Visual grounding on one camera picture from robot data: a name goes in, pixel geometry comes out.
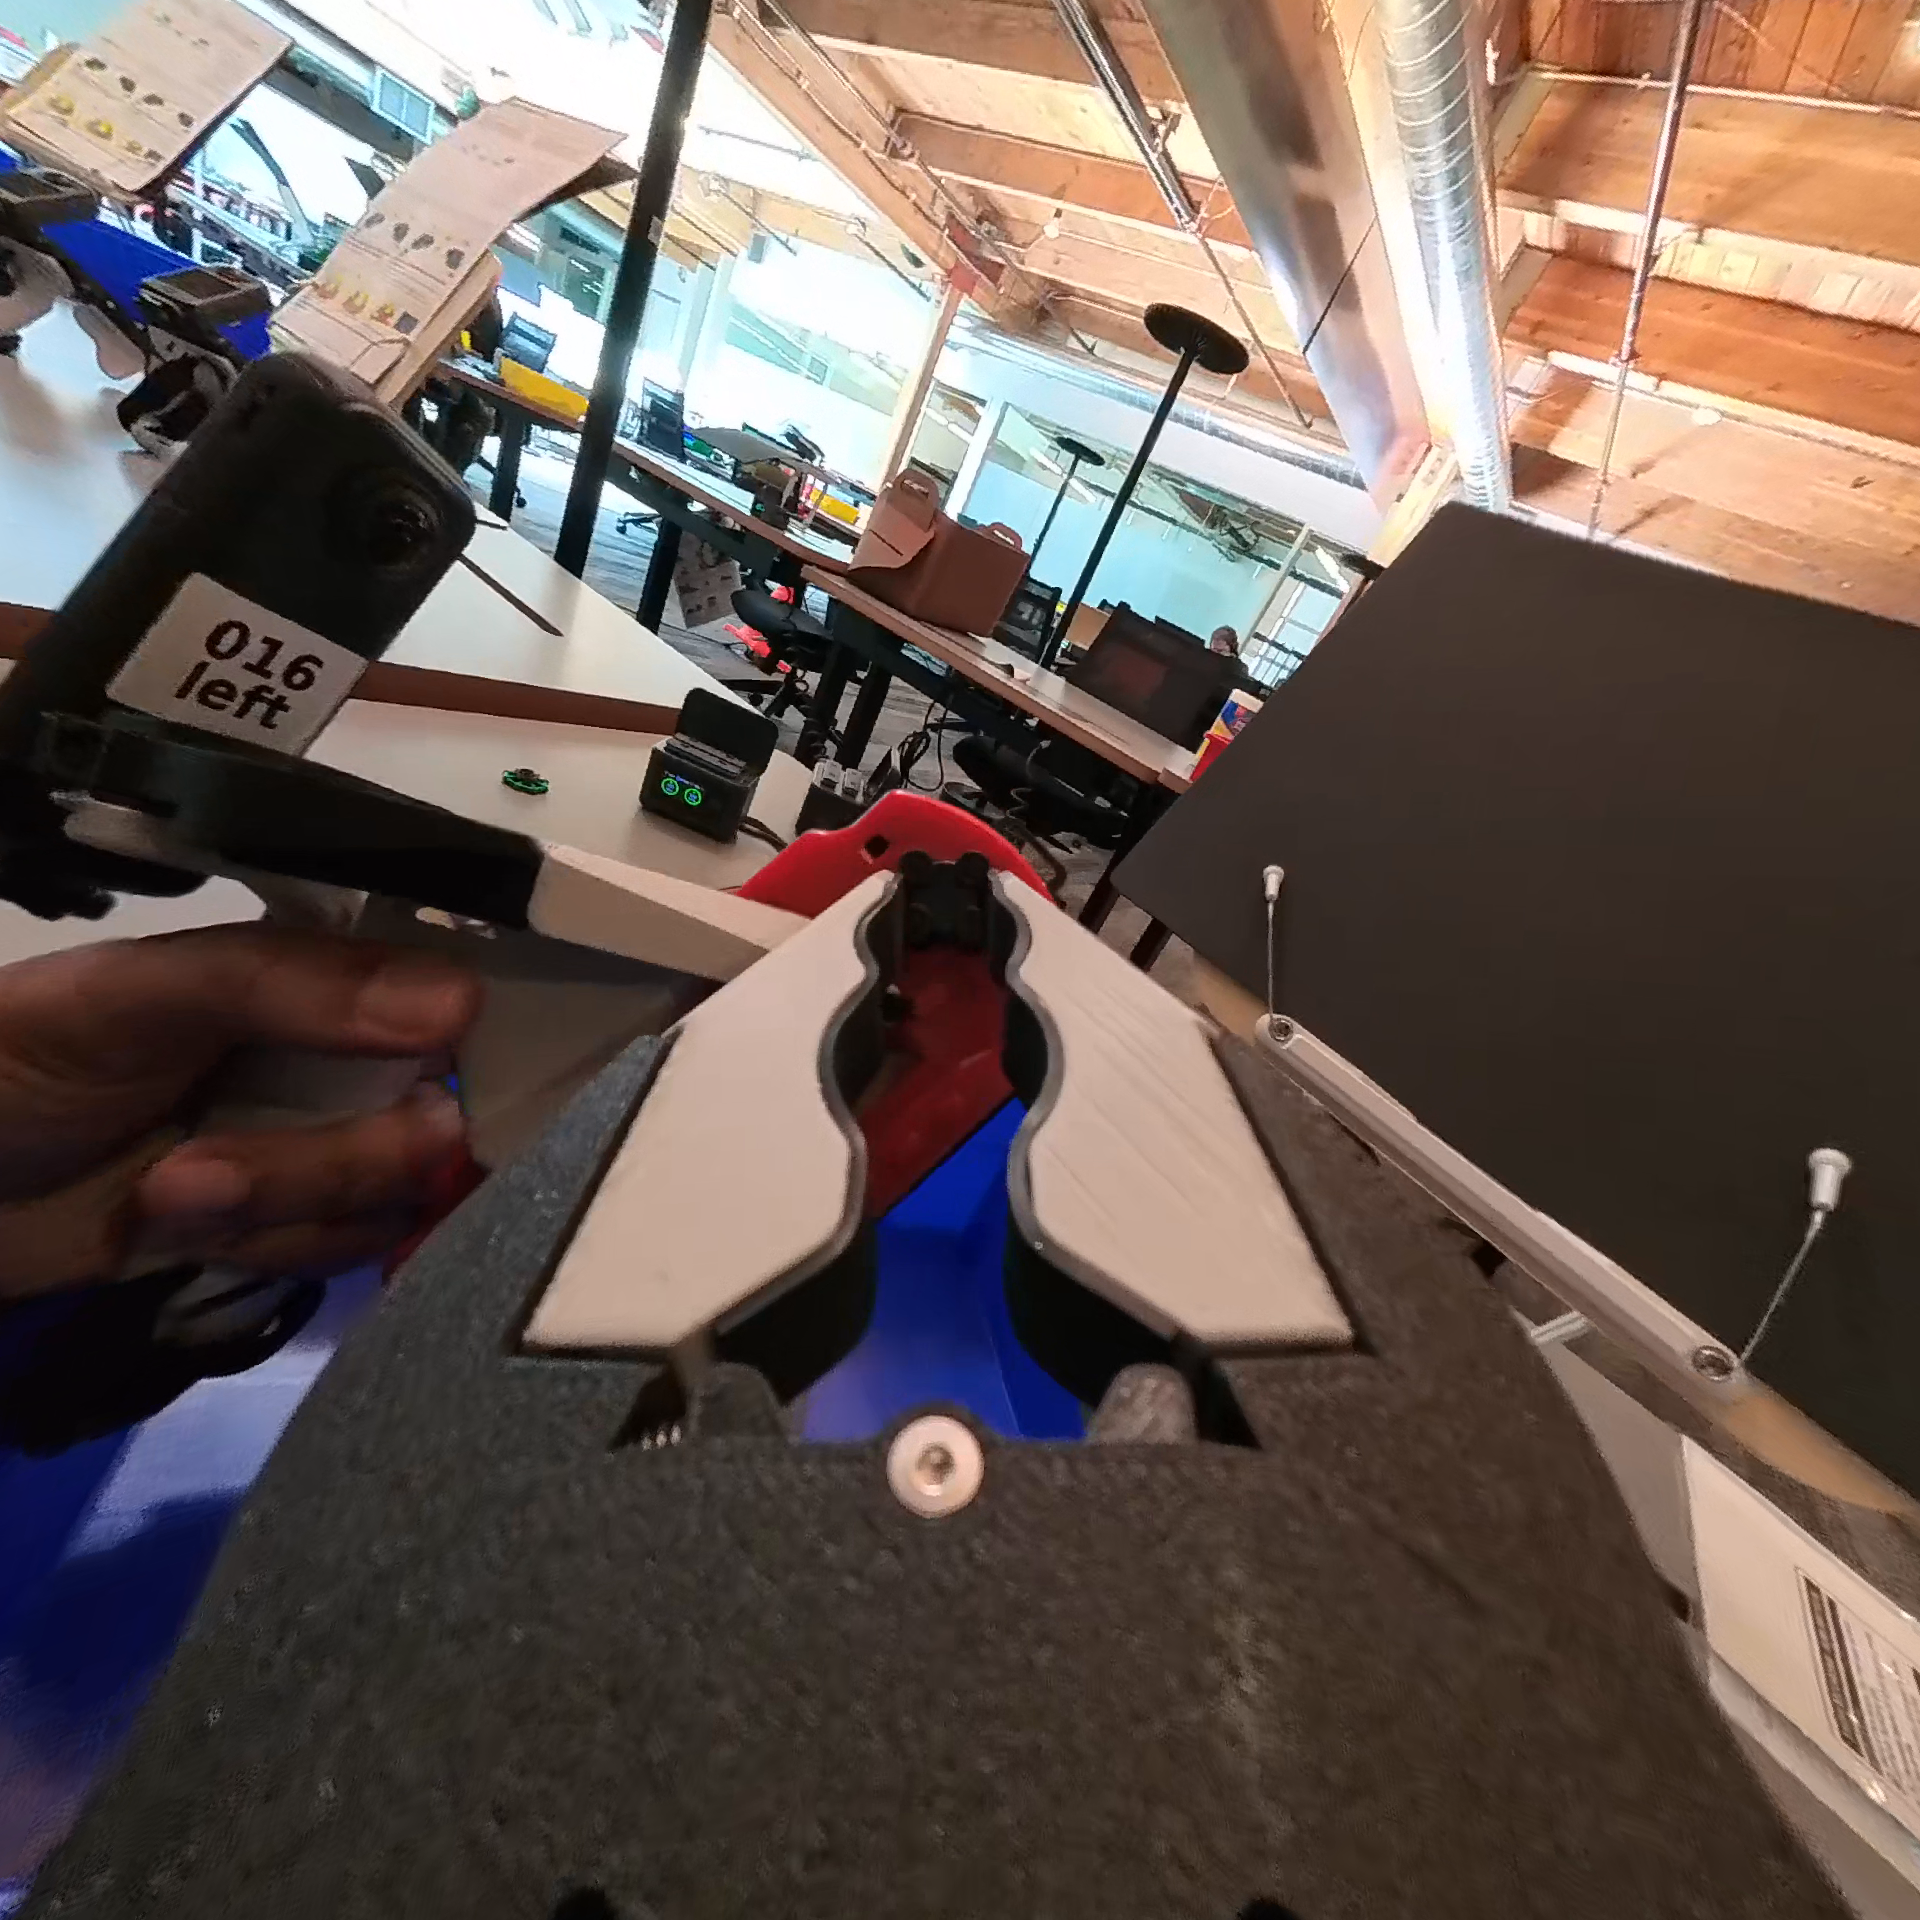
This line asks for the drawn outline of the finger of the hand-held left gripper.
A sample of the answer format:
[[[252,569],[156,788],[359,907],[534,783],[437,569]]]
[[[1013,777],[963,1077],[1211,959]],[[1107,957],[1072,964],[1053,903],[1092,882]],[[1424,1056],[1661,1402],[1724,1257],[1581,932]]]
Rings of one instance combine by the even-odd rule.
[[[484,1014],[458,1058],[479,1169],[514,1160],[622,1050],[760,964],[804,916],[548,845],[521,932],[474,934]]]

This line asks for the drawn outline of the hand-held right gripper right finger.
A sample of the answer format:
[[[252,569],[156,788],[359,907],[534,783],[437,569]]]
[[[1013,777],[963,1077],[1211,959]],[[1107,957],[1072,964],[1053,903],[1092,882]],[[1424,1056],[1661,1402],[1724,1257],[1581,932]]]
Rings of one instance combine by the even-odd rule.
[[[989,878],[1004,1303],[1037,1369],[1092,1405],[1133,1364],[1347,1357],[1354,1328],[1207,1024],[1013,877]]]

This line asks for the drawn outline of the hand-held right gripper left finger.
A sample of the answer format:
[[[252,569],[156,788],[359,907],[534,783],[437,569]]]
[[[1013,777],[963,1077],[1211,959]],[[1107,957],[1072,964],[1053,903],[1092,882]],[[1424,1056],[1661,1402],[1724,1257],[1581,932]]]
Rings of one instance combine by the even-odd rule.
[[[876,1305],[856,1099],[882,1066],[888,918],[876,873],[661,1041],[629,1127],[531,1301],[531,1357],[719,1363],[804,1398]]]

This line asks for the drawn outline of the red handheld game toy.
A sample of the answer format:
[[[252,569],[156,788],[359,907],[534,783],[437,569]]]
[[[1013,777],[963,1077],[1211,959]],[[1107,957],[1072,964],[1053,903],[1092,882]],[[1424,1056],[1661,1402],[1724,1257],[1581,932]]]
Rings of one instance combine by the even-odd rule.
[[[848,831],[812,831],[758,868],[744,903],[777,904],[812,922],[878,873],[905,858],[953,867],[981,856],[986,868],[1045,888],[989,823],[913,791],[888,791]],[[447,948],[463,959],[474,934],[504,927],[455,927],[444,913],[418,907],[386,939],[388,943]],[[869,1139],[869,1214],[897,1204],[940,1160],[972,1137],[1008,1099],[998,1066],[1001,991],[986,975],[986,916],[980,907],[928,907],[901,939],[897,981],[882,992],[882,1085],[856,1101]],[[412,1239],[381,1260],[390,1284],[424,1239],[486,1180],[470,1148],[424,1190]]]

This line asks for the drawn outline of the blue plastic bin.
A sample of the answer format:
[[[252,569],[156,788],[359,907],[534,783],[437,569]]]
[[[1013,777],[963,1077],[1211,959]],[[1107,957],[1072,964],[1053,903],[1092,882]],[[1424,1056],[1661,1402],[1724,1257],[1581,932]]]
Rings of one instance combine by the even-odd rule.
[[[194,263],[137,229],[111,224],[61,224],[40,232],[40,241],[61,264],[68,299],[100,311],[137,311],[137,292],[150,278],[188,273]]]
[[[1001,1105],[882,1221],[869,1332],[805,1405],[805,1436],[869,1436],[913,1398],[960,1402],[1008,1436],[1076,1436],[1080,1411],[1022,1357],[1001,1303]],[[201,1372],[108,1386],[128,1359],[80,1301],[3,1322],[3,1685],[120,1695],[177,1646],[242,1493],[380,1303],[361,1264],[294,1294],[294,1328]]]

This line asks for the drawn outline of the person's left hand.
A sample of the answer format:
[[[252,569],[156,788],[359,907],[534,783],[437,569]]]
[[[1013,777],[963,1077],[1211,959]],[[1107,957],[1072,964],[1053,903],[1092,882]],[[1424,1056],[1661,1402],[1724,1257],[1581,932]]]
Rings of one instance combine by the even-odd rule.
[[[484,981],[439,957],[271,925],[8,964],[3,1305],[129,1260],[324,1277],[381,1257],[463,1148],[447,1092],[258,1132],[184,1115],[235,1051],[435,1061],[479,1014]]]

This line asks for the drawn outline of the black charging case green lights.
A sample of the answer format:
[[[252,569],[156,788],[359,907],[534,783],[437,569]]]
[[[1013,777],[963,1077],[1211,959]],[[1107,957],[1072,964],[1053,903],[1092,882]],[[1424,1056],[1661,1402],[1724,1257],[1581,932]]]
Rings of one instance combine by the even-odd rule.
[[[748,823],[781,730],[726,692],[691,691],[671,732],[654,747],[636,809],[732,845]]]

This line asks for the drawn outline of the idle hand-held gripper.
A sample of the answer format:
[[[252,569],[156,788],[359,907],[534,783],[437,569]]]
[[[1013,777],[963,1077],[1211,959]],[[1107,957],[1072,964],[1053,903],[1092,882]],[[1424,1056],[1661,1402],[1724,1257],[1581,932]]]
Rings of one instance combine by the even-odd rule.
[[[48,232],[92,224],[97,207],[100,195],[80,180],[29,163],[3,166],[3,356],[20,352],[26,331],[76,292],[76,273]]]
[[[267,351],[271,311],[271,287],[239,269],[194,264],[137,287],[148,366],[114,415],[143,454],[165,461],[194,436]]]

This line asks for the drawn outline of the black office chair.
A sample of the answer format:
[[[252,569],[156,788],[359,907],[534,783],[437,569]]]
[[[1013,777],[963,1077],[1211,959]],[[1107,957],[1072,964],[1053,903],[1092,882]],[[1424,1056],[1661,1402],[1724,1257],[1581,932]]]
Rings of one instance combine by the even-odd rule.
[[[852,683],[852,658],[804,609],[804,590],[740,585],[732,590],[732,610],[737,626],[751,630],[748,654],[769,683],[767,695],[755,695],[758,711],[769,723],[799,711],[793,756],[805,769],[816,769],[837,742],[837,717]]]
[[[1013,747],[968,732],[953,744],[957,773],[944,782],[940,794],[989,823],[1061,903],[1068,888],[1064,839],[1099,849],[1113,839],[1116,812],[1099,794],[1068,783],[1045,763],[1053,744],[1045,739],[1031,747]]]

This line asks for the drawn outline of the cardboard instruction board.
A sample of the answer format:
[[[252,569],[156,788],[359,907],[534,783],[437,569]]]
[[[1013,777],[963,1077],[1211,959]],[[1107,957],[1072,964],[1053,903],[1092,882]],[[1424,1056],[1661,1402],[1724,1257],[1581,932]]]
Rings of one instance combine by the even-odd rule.
[[[324,264],[278,304],[274,351],[305,352],[402,404],[499,287],[514,224],[636,180],[619,130],[495,102],[424,148],[373,195]]]
[[[150,199],[290,46],[243,4],[129,4],[3,96],[3,143],[103,199]]]

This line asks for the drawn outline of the black metal pole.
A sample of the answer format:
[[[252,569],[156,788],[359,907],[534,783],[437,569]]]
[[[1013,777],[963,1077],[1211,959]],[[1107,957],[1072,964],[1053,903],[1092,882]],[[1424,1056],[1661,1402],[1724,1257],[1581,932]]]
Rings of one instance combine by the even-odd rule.
[[[683,163],[685,117],[707,46],[710,4],[674,4],[660,85],[634,180],[634,207],[609,285],[609,316],[596,351],[593,389],[580,421],[570,483],[558,523],[553,563],[580,577],[593,546],[596,509],[609,477],[617,421],[625,404],[625,385],[641,343],[641,323],[656,276],[660,238],[669,216],[671,188]]]

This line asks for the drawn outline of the brown cardboard box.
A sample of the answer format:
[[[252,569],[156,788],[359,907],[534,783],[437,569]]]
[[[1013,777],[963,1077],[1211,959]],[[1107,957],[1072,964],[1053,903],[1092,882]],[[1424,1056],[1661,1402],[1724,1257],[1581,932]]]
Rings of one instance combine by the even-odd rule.
[[[963,525],[937,483],[905,468],[870,504],[845,577],[931,626],[989,638],[1029,572],[1022,540],[1001,525]]]

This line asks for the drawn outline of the dark desk monitor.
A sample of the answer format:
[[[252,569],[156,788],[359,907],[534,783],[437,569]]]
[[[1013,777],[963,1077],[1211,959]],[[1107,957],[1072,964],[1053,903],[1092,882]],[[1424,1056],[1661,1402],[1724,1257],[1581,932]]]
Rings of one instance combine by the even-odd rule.
[[[1124,718],[1198,756],[1213,711],[1230,691],[1267,691],[1236,658],[1207,642],[1116,605],[1087,648],[1075,649],[1064,683],[1116,710]]]

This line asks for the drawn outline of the black floor lamp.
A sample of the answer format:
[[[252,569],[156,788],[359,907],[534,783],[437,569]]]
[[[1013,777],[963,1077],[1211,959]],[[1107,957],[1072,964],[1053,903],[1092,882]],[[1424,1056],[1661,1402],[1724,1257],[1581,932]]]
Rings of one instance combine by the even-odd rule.
[[[1045,548],[1045,544],[1048,544],[1048,537],[1051,537],[1051,529],[1059,523],[1059,514],[1061,514],[1061,505],[1064,505],[1064,500],[1068,500],[1068,494],[1075,488],[1075,477],[1080,474],[1080,468],[1099,471],[1107,464],[1107,459],[1092,445],[1087,445],[1080,439],[1072,439],[1072,436],[1059,436],[1053,439],[1053,454],[1059,454],[1061,479],[1059,479],[1059,491],[1053,491],[1053,497],[1048,504],[1048,514],[1042,520],[1042,529],[1037,529],[1037,537],[1031,544],[1029,585],[1037,583],[1042,548]]]
[[[1140,488],[1140,477],[1159,447],[1159,439],[1164,430],[1164,421],[1169,421],[1183,389],[1187,385],[1187,372],[1198,366],[1211,376],[1233,378],[1249,363],[1247,351],[1224,327],[1211,323],[1207,316],[1202,316],[1187,307],[1149,304],[1141,311],[1141,327],[1146,327],[1149,341],[1154,341],[1154,347],[1163,347],[1164,352],[1176,356],[1176,366],[1164,378],[1163,400],[1149,417],[1149,429],[1146,429],[1146,436],[1141,436],[1141,441],[1140,441],[1140,447],[1135,447],[1135,454],[1133,454],[1133,461],[1113,494],[1113,504],[1107,505],[1107,515],[1096,529],[1096,540],[1089,544],[1083,569],[1080,569],[1075,587],[1068,590],[1064,609],[1051,622],[1051,630],[1048,630],[1042,654],[1037,654],[1037,664],[1045,670],[1053,668],[1053,661],[1061,658],[1061,649],[1068,644],[1068,630],[1089,595],[1092,575],[1096,575],[1111,544],[1116,540],[1120,520]]]

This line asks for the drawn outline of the silver ventilation duct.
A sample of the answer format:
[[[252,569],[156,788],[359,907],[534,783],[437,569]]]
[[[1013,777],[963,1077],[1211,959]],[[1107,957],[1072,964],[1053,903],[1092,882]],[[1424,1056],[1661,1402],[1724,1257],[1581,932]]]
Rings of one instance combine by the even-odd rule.
[[[1504,515],[1515,497],[1474,10],[1472,4],[1377,4],[1377,36],[1459,491],[1474,509]]]

